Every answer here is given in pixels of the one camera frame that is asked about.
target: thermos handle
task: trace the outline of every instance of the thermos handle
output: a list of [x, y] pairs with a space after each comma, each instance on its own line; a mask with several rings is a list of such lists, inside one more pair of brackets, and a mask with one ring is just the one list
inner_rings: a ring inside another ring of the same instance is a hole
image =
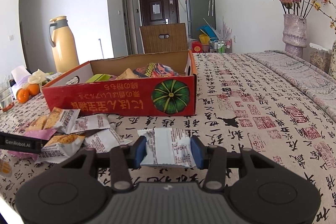
[[50, 45], [51, 45], [53, 48], [56, 47], [56, 44], [55, 44], [55, 42], [51, 39], [50, 28], [51, 28], [51, 27], [54, 27], [54, 26], [56, 26], [56, 25], [57, 25], [57, 23], [51, 23], [51, 24], [49, 25], [49, 42], [50, 42]]

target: tablecloth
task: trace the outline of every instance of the tablecloth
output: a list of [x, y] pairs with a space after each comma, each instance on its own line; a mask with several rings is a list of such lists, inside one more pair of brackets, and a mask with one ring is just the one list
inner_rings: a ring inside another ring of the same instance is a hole
[[[135, 141], [137, 129], [183, 128], [205, 145], [228, 152], [252, 148], [302, 176], [317, 187], [322, 204], [314, 223], [334, 224], [336, 219], [335, 122], [304, 93], [281, 76], [243, 54], [195, 54], [198, 70], [196, 115], [188, 117], [121, 117], [111, 115], [117, 133]], [[22, 134], [35, 118], [49, 113], [38, 95], [9, 113], [0, 115], [0, 130]], [[27, 180], [50, 169], [47, 163], [19, 160], [7, 151], [10, 178], [0, 178], [0, 195], [15, 209], [15, 194]], [[130, 170], [139, 181], [202, 183], [206, 171], [198, 169]], [[227, 184], [238, 180], [238, 171], [227, 169]], [[109, 169], [100, 169], [99, 180], [110, 185]]]

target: brown chair back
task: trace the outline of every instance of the brown chair back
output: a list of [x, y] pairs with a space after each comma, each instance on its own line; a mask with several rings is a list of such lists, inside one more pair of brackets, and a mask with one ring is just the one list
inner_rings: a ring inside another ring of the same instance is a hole
[[140, 32], [145, 54], [188, 49], [185, 23], [142, 26]]

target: refrigerator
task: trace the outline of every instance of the refrigerator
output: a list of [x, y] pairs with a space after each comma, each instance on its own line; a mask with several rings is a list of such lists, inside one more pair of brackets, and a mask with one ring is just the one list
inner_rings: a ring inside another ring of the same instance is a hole
[[199, 40], [199, 35], [202, 32], [197, 29], [206, 25], [204, 19], [216, 29], [216, 16], [215, 10], [212, 16], [212, 3], [210, 15], [208, 16], [209, 0], [186, 0], [186, 6], [189, 38]]

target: floral vase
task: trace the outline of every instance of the floral vase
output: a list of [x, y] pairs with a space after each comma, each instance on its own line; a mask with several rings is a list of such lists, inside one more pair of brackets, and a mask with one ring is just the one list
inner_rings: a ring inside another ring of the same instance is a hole
[[336, 80], [336, 41], [333, 44], [333, 51], [331, 53], [329, 75]]
[[303, 57], [303, 48], [307, 47], [307, 20], [303, 17], [283, 15], [283, 38], [285, 51], [297, 57]]

